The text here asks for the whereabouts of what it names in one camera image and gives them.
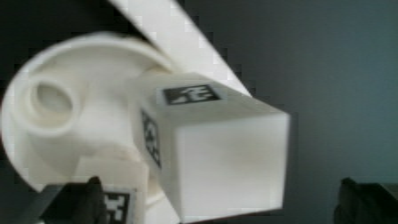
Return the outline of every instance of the white foam block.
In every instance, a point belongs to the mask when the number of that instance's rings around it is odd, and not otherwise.
[[[288,114],[196,74],[148,74],[127,90],[134,140],[182,221],[281,208]]]

